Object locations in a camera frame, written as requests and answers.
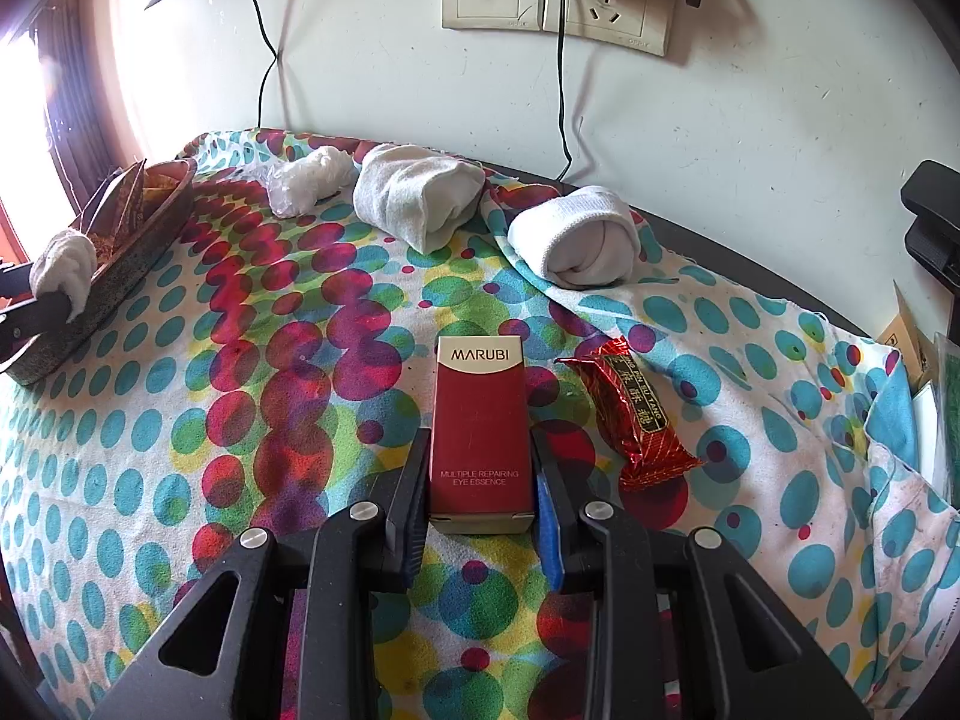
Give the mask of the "white ribbed sock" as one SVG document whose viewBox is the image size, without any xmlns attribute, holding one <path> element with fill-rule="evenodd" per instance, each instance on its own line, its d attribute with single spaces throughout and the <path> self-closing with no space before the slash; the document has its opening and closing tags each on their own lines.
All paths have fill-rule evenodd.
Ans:
<svg viewBox="0 0 960 720">
<path fill-rule="evenodd" d="M 565 289 L 626 280 L 641 254 L 630 206 L 600 185 L 519 213 L 508 241 L 534 275 Z"/>
</svg>

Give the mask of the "light blue cloth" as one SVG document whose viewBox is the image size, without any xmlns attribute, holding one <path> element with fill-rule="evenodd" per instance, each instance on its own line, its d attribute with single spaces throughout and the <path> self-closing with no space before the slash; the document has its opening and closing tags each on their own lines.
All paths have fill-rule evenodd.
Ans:
<svg viewBox="0 0 960 720">
<path fill-rule="evenodd" d="M 898 460 L 913 470 L 919 468 L 919 445 L 913 397 L 907 372 L 897 362 L 890 372 L 874 367 L 866 376 L 871 408 L 867 411 L 866 434 L 872 442 L 880 442 Z"/>
</svg>

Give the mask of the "colourful polka dot cloth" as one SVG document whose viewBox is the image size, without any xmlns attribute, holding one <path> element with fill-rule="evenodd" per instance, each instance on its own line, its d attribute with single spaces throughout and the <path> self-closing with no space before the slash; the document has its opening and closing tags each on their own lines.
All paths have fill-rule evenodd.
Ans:
<svg viewBox="0 0 960 720">
<path fill-rule="evenodd" d="M 207 133 L 101 320 L 2 397 L 26 718 L 952 718 L 958 512 L 895 348 L 599 187 Z"/>
</svg>

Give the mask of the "brown tray with snacks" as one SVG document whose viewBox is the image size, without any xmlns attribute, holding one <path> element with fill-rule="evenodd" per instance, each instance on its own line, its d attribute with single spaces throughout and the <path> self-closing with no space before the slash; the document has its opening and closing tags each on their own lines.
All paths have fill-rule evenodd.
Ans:
<svg viewBox="0 0 960 720">
<path fill-rule="evenodd" d="M 37 382 L 103 325 L 181 234 L 194 206 L 195 171 L 197 163 L 190 158 L 153 166 L 135 163 L 101 184 L 70 225 L 96 249 L 98 268 L 85 310 L 2 359 L 3 374 L 21 385 Z"/>
</svg>

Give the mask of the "black clamp mount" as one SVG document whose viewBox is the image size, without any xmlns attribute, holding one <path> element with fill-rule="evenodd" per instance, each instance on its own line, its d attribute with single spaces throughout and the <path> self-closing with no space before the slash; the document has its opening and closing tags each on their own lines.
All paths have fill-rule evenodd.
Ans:
<svg viewBox="0 0 960 720">
<path fill-rule="evenodd" d="M 924 160 L 900 188 L 901 204 L 914 216 L 905 249 L 951 293 L 958 293 L 960 176 Z"/>
</svg>

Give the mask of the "white wall socket plate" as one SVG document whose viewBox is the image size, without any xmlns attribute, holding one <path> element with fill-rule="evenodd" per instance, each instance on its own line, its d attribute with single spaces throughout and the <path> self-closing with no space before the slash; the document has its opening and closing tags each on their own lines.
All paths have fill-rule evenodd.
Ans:
<svg viewBox="0 0 960 720">
<path fill-rule="evenodd" d="M 560 26 L 560 2 L 545 0 L 545 32 Z M 566 36 L 664 57 L 677 0 L 566 0 Z"/>
</svg>

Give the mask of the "white sock front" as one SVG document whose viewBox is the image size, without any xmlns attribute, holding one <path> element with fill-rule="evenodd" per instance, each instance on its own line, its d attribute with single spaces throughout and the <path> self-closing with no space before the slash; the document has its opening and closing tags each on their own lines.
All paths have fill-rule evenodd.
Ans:
<svg viewBox="0 0 960 720">
<path fill-rule="evenodd" d="M 43 253 L 31 264 L 29 289 L 35 298 L 64 293 L 70 302 L 67 322 L 73 322 L 86 307 L 94 273 L 98 268 L 93 241 L 83 232 L 67 227 L 53 234 Z"/>
</svg>

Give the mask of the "brown cardboard box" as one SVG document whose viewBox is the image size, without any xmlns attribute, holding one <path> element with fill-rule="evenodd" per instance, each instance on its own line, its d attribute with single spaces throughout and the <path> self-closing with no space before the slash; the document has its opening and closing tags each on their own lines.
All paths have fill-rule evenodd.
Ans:
<svg viewBox="0 0 960 720">
<path fill-rule="evenodd" d="M 913 394 L 934 380 L 937 367 L 937 353 L 932 341 L 919 330 L 913 312 L 900 291 L 898 284 L 893 285 L 896 300 L 896 312 L 887 327 L 878 333 L 878 343 L 895 348 L 903 359 L 907 378 Z"/>
</svg>

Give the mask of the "white item in plastic wrap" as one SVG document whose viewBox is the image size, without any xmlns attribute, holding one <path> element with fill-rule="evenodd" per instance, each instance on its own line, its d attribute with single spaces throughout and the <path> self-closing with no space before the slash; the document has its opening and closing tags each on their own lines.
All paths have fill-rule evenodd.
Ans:
<svg viewBox="0 0 960 720">
<path fill-rule="evenodd" d="M 337 195 L 356 177 L 356 164 L 347 151 L 321 146 L 299 160 L 273 160 L 262 169 L 268 208 L 277 218 L 308 215 L 320 200 Z"/>
</svg>

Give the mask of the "large white rolled sock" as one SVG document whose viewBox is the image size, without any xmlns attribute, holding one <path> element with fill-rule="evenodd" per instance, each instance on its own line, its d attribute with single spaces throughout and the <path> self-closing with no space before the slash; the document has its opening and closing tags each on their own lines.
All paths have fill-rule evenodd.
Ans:
<svg viewBox="0 0 960 720">
<path fill-rule="evenodd" d="M 421 146 L 384 143 L 361 161 L 353 210 L 363 223 L 430 255 L 473 218 L 486 183 L 477 164 Z"/>
</svg>

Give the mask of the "red snack wrapper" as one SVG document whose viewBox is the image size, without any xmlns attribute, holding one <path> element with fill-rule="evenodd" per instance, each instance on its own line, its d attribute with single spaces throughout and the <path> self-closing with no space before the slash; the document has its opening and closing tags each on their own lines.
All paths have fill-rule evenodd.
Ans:
<svg viewBox="0 0 960 720">
<path fill-rule="evenodd" d="M 680 442 L 626 338 L 558 362 L 581 379 L 594 403 L 599 433 L 625 461 L 619 477 L 622 493 L 654 488 L 700 465 Z"/>
</svg>

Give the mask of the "red Marubi box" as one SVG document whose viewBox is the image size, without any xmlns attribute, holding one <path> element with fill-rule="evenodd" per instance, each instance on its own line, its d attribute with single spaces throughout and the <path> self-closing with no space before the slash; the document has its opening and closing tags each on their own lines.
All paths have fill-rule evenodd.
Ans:
<svg viewBox="0 0 960 720">
<path fill-rule="evenodd" d="M 453 337 L 436 346 L 430 515 L 456 535 L 516 535 L 534 520 L 523 339 Z"/>
</svg>

